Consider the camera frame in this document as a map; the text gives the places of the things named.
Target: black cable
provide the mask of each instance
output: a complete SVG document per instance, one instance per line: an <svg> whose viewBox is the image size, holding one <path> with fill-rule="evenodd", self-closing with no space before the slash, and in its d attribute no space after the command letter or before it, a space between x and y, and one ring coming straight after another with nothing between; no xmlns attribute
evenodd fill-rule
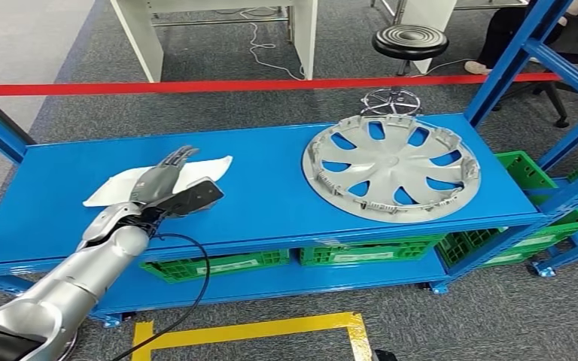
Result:
<svg viewBox="0 0 578 361"><path fill-rule="evenodd" d="M172 323L171 325L167 326L165 329L163 329L163 331L160 331L158 333L156 333L155 335L151 336L150 338L148 338L147 340L141 342L140 344L137 344L136 346L128 349L127 351L119 354L118 356L116 356L115 358L113 358L111 361L121 361L123 358L131 355L134 351L138 350L139 348L145 346L146 344L149 344L150 342L152 342L153 340L159 338L162 335L165 335L167 332L172 331L176 326L180 325L181 323L183 323L188 317L189 315L196 309L196 306L198 306L198 304L200 303L200 300L202 300L202 297L205 295L205 291L207 290L207 286L209 285L209 273L210 273L210 264L209 264L209 256L207 255L207 251L205 250L205 248L202 246L202 244L200 244L197 240L188 237L186 235L179 235L176 233L163 233L160 235L155 235L155 238L163 238L163 237L178 237L178 238L183 238L188 240L189 242L193 243L196 247L198 247L200 249L200 251L202 252L202 256L205 258L205 282L202 284L202 288L200 289L200 292L198 293L198 296L196 297L196 301L193 302L193 304L189 307L189 309L187 309L187 311L179 318L177 319L174 323Z"/></svg>

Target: shelf surface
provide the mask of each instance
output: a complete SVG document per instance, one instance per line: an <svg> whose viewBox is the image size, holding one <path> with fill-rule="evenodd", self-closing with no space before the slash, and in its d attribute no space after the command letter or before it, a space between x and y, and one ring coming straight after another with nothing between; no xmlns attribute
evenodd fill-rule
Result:
<svg viewBox="0 0 578 361"><path fill-rule="evenodd" d="M435 250L417 261L338 266L305 267L292 255L288 265L210 276L201 304L414 284L445 278ZM168 284L132 264L103 297L95 312L115 314L187 306L196 299L201 286L202 279Z"/></svg>
<svg viewBox="0 0 578 361"><path fill-rule="evenodd" d="M482 182L461 210L426 223L382 223L347 214L321 199L300 160L312 137L330 124L237 129L31 146L0 204L0 274L35 262L51 266L74 251L102 210L81 203L110 176L153 165L182 144L191 160L234 157L218 181L225 197L212 209L166 220L161 232L203 243L210 254L304 247L332 239L368 240L530 224L543 215L528 201L462 114L421 120L456 132L476 155ZM141 260L198 256L185 240L154 240Z"/></svg>

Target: white cable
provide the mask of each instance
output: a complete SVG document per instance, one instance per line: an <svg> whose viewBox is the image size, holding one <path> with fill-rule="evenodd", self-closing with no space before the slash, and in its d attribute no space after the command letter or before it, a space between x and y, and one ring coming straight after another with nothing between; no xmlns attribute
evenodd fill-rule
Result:
<svg viewBox="0 0 578 361"><path fill-rule="evenodd" d="M260 8L252 8L252 9L249 9L249 10L241 11L241 12L240 12L240 16L241 16L241 17L244 17L245 19L250 20L251 18L250 18L250 17L247 17L247 14L252 15L252 16L256 16L256 15L252 14L251 12L252 12L252 11L256 11L256 10L258 10L258 9L260 9ZM269 63L266 63L266 62L261 62L261 61L258 59L258 54L256 54L256 52L255 52L254 50L255 50L255 49L275 49L275 48L276 48L276 45L273 44L273 43L256 44L256 40L258 39L258 25L257 25L256 23L249 23L249 25L251 25L251 26L254 27L254 36L253 36L253 37L251 38L251 40L249 41L249 44L251 45L251 47L249 48L249 53L251 53L251 55L254 56L254 60L255 60L258 64L260 64L260 65L265 65L265 66L268 66L268 67L274 68L274 69L284 70L284 71L287 72L287 74L289 74L290 77L292 77L292 78L295 79L295 80L304 80L304 78L301 79L301 78L296 77L296 76L294 76L293 74L291 74L291 71L290 71L289 69L287 69L287 68L283 68L283 67L277 66L277 65L272 65L272 64L269 64ZM304 73L304 70L303 70L303 67L302 67L302 66L300 66L300 74L301 74L303 77L305 76L305 73Z"/></svg>
<svg viewBox="0 0 578 361"><path fill-rule="evenodd" d="M437 66L434 66L433 68L431 68L429 71L427 71L426 73L423 74L418 74L418 75L413 75L411 77L424 77L425 75L429 75L431 72L436 71L438 68L442 68L444 65L451 65L451 64L455 64L458 62L468 62L469 60L473 60L473 59L459 59L459 60L455 60L454 62L445 62L444 64L440 64Z"/></svg>

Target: red barrier tape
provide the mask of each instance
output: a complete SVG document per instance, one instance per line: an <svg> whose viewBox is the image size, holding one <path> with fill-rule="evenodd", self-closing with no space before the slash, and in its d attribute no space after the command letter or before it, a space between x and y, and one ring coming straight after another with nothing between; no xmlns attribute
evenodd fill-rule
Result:
<svg viewBox="0 0 578 361"><path fill-rule="evenodd" d="M484 75L447 75L438 77L371 77L358 79L315 80L206 80L162 83L71 83L0 85L0 96L93 96L140 93L215 93L256 90L298 90L365 88L378 86L420 86L483 83ZM559 80L553 73L521 73L515 82Z"/></svg>

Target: robotic arm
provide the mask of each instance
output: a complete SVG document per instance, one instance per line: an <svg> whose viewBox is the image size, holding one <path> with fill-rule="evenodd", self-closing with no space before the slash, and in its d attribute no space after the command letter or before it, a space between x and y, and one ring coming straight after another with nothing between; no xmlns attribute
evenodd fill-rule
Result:
<svg viewBox="0 0 578 361"><path fill-rule="evenodd" d="M71 256L0 307L0 361L59 358L90 310L148 247L164 217L182 217L222 198L209 178L172 194L180 169L195 152L182 147L144 173L130 201L102 211Z"/></svg>

